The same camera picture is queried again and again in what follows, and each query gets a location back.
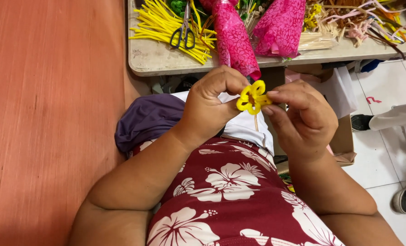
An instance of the white cloth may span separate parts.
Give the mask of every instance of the white cloth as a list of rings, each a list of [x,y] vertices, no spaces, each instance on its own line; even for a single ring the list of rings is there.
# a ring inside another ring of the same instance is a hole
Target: white cloth
[[[370,129],[374,131],[393,126],[406,126],[406,104],[395,106],[385,113],[375,115],[369,122]]]
[[[186,102],[188,93],[189,91],[177,92],[172,93],[171,95],[174,95]],[[239,96],[231,96],[226,92],[223,92],[218,96],[218,99],[222,103],[228,102],[235,98],[239,98]],[[226,124],[222,137],[253,142],[260,147],[266,148],[267,151],[274,156],[273,136],[271,135],[270,131],[268,131],[268,126],[265,123],[262,111],[256,115],[256,122],[254,115],[249,114],[247,111],[241,112],[238,116],[232,120],[229,120],[229,122]]]

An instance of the orange fabric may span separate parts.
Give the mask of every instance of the orange fabric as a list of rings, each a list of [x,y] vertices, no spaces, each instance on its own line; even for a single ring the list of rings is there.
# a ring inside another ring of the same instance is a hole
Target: orange fabric
[[[117,163],[122,0],[0,0],[0,246],[64,245]]]

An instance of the table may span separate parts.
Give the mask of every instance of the table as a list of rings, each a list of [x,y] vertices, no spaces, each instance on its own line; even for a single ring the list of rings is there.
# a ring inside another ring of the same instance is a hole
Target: table
[[[128,22],[129,27],[137,28],[139,20],[136,19],[138,13],[134,12],[134,0],[128,1]],[[403,13],[402,22],[406,22],[406,12]],[[133,36],[133,31],[128,31],[129,36]],[[211,54],[212,59],[208,59],[205,65],[200,64],[191,57],[179,50],[170,50],[166,43],[157,42],[150,39],[129,39],[129,65],[138,76],[158,76],[187,74],[197,72],[207,72],[218,66],[218,56]],[[406,43],[398,45],[398,48],[406,55]],[[331,49],[312,50],[301,52],[291,61],[282,62],[280,58],[257,56],[259,66],[277,67],[285,65],[316,64],[324,62],[360,60],[360,59],[389,59],[400,57],[400,55],[390,46],[385,46],[379,42],[368,38],[363,44],[355,48],[353,41],[342,38],[338,46]]]

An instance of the scissors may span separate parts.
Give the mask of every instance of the scissors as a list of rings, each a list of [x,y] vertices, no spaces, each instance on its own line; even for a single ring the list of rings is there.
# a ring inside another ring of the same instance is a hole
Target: scissors
[[[180,46],[180,42],[182,41],[183,30],[185,30],[185,49],[192,49],[195,47],[195,35],[194,32],[189,28],[189,16],[191,15],[191,7],[189,5],[189,1],[186,3],[185,7],[185,15],[183,16],[183,24],[181,27],[177,28],[173,35],[171,35],[170,45],[171,47],[177,49]],[[179,33],[177,45],[173,45],[173,39],[176,34]],[[186,46],[188,44],[188,35],[193,35],[193,46]]]

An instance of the yellow pipe cleaner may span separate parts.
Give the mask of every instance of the yellow pipe cleaner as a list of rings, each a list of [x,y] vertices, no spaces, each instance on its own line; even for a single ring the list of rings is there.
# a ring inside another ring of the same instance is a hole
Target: yellow pipe cleaner
[[[246,86],[241,92],[241,96],[236,102],[236,107],[241,111],[247,110],[251,115],[258,114],[261,111],[261,106],[273,103],[267,98],[267,95],[262,95],[264,92],[264,81],[255,81],[252,85]]]

